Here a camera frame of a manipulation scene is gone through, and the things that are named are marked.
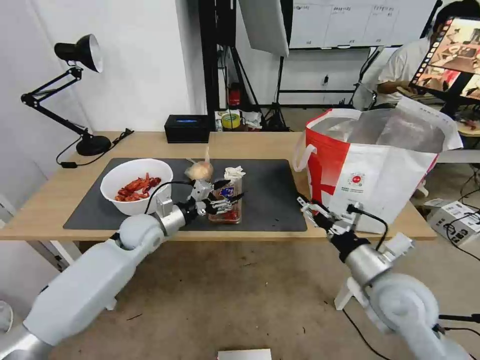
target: person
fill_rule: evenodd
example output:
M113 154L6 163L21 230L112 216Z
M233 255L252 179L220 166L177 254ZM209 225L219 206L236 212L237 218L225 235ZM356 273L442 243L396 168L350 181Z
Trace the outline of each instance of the person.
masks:
M398 48L382 69L377 85L377 101L374 109L393 108L402 98L397 88L409 88L410 81L417 73L420 64L438 38L449 17L480 18L480 4L477 0L452 2L443 7L436 16L433 34Z

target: white shirt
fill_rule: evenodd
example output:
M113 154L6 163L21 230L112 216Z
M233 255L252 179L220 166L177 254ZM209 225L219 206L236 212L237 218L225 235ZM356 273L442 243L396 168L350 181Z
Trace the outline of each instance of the white shirt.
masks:
M420 64L430 49L430 40L427 37L399 47L388 59L385 67L378 76L377 85L394 81L410 81L414 78ZM378 94L376 104L398 103L402 95L399 92L385 95Z

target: robotic arm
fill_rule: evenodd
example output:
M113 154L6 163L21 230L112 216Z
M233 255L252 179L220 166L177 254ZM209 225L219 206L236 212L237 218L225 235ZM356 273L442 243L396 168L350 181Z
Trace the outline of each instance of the robotic arm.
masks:
M137 265L168 237L197 216L223 214L241 197L216 200L214 184L195 181L186 202L157 198L160 221L150 215L127 218L110 239L88 249L36 298L24 320L0 337L0 359L47 359L62 340L83 331L104 310L113 310L115 296L130 281Z
M47 359L54 346L83 331L104 309L112 310L137 265L168 237L199 215L232 209L241 195L217 200L211 194L227 183L196 181L186 202L157 198L160 221L150 215L127 218L110 239L91 247L38 295L23 324L0 337L0 360ZM335 299L337 309L354 296L382 332L398 333L419 360L470 359L460 345L433 330L439 307L432 292L411 276L390 272L395 259L412 247L411 239L399 233L377 251L355 235L359 217L368 214L360 204L337 216L301 197L297 200L307 218L325 229L351 271Z
M338 310L355 296L379 330L399 334L417 359L471 359L459 344L433 330L439 305L430 289L414 277L390 272L394 261L413 247L410 238L398 233L380 252L354 233L359 217L370 215L359 203L349 205L346 213L337 216L301 197L297 201L307 218L325 229L340 260L350 269L351 277L335 299Z

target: black desk lamp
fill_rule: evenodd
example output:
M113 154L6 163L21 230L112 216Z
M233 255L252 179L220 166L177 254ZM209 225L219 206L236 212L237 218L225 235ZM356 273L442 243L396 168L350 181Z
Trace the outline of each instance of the black desk lamp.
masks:
M21 96L21 101L25 105L28 105L29 107L55 120L57 123L60 123L79 134L81 136L81 141L76 145L76 151L80 155L93 156L105 153L112 145L107 137L93 136L89 133L88 128L68 121L67 119L58 116L57 114L40 105L43 100L48 99L52 95L55 95L61 90L82 79L83 69L77 65L77 62L82 63L87 68L97 73L102 72L102 54L100 53L100 47L97 39L94 35L90 34L83 36L75 44L58 42L55 44L54 51L60 59L66 61L70 68L62 75L54 78L52 81L47 82L45 85L40 86L32 92L23 94ZM69 75L72 75L74 79L58 88L45 90L45 88Z

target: lamp base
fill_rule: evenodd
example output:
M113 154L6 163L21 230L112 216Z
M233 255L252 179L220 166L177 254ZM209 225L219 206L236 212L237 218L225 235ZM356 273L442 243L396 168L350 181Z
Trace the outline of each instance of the lamp base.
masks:
M112 143L105 136L84 137L76 145L76 152L82 156L100 155L110 149Z

